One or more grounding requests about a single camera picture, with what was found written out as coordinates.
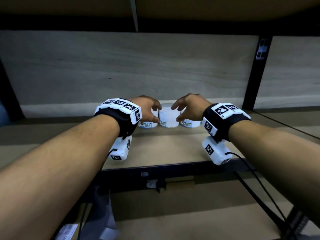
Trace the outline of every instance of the black wrist strap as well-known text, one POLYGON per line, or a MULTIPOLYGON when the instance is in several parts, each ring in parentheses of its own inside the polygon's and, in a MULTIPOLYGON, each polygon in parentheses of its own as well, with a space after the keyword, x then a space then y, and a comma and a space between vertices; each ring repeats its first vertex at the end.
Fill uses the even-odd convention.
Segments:
POLYGON ((231 125, 238 123, 242 120, 250 120, 247 116, 243 114, 233 114, 230 117, 222 119, 216 112, 211 108, 216 104, 212 104, 205 109, 203 116, 205 117, 215 128, 217 128, 217 133, 213 136, 215 141, 229 140, 229 129, 231 125))
POLYGON ((119 109, 100 108, 99 111, 94 114, 94 116, 97 115, 109 115, 114 118, 120 127, 118 137, 123 137, 123 139, 127 136, 131 136, 138 125, 138 123, 132 124, 130 114, 123 113, 119 109))

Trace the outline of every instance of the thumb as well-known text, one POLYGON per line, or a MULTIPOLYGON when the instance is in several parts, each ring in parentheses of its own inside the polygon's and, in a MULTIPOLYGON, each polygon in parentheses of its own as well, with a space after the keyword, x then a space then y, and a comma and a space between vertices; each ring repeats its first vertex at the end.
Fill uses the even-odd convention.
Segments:
POLYGON ((153 118, 150 122, 159 123, 159 118, 153 115, 153 118))
POLYGON ((177 118, 176 118, 176 121, 177 122, 181 122, 183 120, 187 119, 187 113, 186 111, 184 111, 182 114, 180 114, 177 118))

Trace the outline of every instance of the hand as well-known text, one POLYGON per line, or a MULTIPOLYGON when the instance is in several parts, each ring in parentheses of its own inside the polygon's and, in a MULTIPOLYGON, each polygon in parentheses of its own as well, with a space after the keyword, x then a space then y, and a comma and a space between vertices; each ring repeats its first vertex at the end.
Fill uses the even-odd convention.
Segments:
POLYGON ((151 109, 153 111, 157 111, 157 109, 161 110, 161 104, 158 100, 146 96, 146 95, 141 95, 139 97, 135 97, 130 99, 131 102, 134 104, 137 104, 141 107, 142 111, 142 119, 140 120, 141 122, 153 122, 153 123, 159 123, 159 118, 154 116, 153 113, 151 112, 151 109))
POLYGON ((171 107, 171 109, 178 108, 178 111, 182 111, 186 107, 186 110, 180 114, 176 121, 194 120, 201 121, 203 112, 212 103, 202 97, 200 94, 188 93, 186 96, 179 98, 171 107))

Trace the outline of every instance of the round container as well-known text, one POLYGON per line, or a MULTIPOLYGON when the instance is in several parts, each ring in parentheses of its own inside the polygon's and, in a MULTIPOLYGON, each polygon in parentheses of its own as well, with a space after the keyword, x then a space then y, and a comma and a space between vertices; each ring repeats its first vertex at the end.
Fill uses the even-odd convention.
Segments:
POLYGON ((187 127, 187 128, 196 128, 196 127, 199 127, 201 125, 201 121, 194 121, 194 120, 183 120, 180 122, 180 124, 184 127, 187 127))
MULTIPOLYGON (((159 117, 159 110, 157 109, 157 111, 153 111, 153 109, 151 109, 151 112, 153 113, 154 116, 159 117)), ((154 122, 138 122, 138 126, 140 128, 146 128, 146 129, 150 129, 150 128, 155 128, 158 125, 158 123, 154 123, 154 122)))
POLYGON ((162 110, 159 111, 160 125, 167 128, 174 128, 179 125, 176 118, 179 116, 180 112, 178 108, 175 110, 171 109, 173 104, 162 104, 162 110))

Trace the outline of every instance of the forearm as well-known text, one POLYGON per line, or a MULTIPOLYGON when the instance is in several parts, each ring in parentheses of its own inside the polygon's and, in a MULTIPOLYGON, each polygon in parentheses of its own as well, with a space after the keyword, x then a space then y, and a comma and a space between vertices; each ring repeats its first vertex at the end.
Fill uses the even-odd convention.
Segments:
POLYGON ((320 146, 252 121, 229 130, 230 141, 290 202, 320 225, 320 146))
POLYGON ((49 239, 101 168, 118 134, 118 123, 99 115, 3 169, 2 239, 49 239))

